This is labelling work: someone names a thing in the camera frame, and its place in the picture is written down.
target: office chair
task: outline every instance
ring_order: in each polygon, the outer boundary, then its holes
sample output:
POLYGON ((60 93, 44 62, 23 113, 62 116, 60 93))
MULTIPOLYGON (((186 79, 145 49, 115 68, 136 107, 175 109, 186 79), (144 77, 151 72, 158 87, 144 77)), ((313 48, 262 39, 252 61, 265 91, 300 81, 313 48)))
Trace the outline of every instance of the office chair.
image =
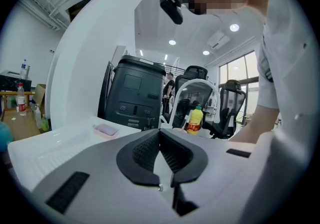
POLYGON ((228 80, 220 93, 220 123, 205 122, 203 128, 210 130, 212 138, 229 139, 236 130, 236 116, 245 101, 246 94, 239 81, 228 80))
MULTIPOLYGON (((207 69, 200 66, 189 66, 183 75, 179 75, 175 79, 175 91, 189 80, 193 79, 207 79, 207 69)), ((189 115, 191 110, 194 110, 198 104, 201 104, 201 109, 205 107, 210 95, 212 94, 212 88, 203 83, 194 83, 189 85, 186 90, 182 91, 178 100, 177 110, 174 116, 173 128, 181 128, 186 115, 189 115)), ((170 120, 171 114, 164 114, 164 118, 167 122, 170 120)), ((206 113, 203 114, 203 122, 205 120, 206 113)))

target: yellow bottle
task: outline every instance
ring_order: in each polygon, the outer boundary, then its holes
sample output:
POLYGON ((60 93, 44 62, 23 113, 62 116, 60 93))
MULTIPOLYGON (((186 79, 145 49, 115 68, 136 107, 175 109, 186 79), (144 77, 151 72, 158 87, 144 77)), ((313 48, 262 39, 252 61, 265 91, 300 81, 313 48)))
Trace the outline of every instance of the yellow bottle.
POLYGON ((187 128, 187 133, 191 135, 196 135, 199 131, 199 126, 204 114, 201 111, 201 105, 197 105, 195 110, 192 111, 190 122, 187 128))

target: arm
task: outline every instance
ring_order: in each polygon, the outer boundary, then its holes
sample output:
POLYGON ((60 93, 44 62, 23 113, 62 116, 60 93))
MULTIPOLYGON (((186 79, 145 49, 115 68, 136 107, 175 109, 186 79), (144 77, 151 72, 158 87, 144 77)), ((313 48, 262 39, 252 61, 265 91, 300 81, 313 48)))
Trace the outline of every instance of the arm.
POLYGON ((271 131, 274 128, 274 122, 278 115, 279 109, 257 105, 251 121, 232 137, 230 141, 256 144, 262 133, 271 131))
POLYGON ((166 96, 168 97, 171 93, 171 90, 172 90, 172 86, 168 86, 168 91, 166 93, 166 96))

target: person in black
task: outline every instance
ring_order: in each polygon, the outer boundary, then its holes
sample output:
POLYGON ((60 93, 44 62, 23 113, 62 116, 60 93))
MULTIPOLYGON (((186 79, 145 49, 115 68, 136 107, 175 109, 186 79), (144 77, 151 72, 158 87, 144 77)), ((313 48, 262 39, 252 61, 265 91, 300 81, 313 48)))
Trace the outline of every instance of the person in black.
POLYGON ((162 93, 162 105, 163 105, 163 113, 169 114, 169 98, 172 96, 172 90, 175 88, 174 75, 172 73, 168 73, 167 76, 168 83, 163 89, 162 93))

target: window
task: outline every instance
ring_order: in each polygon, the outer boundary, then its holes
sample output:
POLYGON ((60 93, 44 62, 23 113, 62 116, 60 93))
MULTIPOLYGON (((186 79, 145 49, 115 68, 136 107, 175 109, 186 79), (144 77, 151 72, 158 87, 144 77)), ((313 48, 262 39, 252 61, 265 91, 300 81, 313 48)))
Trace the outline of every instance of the window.
POLYGON ((228 80, 244 80, 247 78, 246 63, 244 57, 228 63, 228 80))
POLYGON ((257 107, 258 103, 258 95, 259 95, 259 83, 250 83, 248 90, 248 99, 246 104, 246 114, 254 114, 254 111, 257 107))
POLYGON ((220 84, 226 83, 228 80, 227 65, 220 67, 220 84))
POLYGON ((259 76, 257 69, 256 53, 253 51, 245 56, 248 78, 259 76))

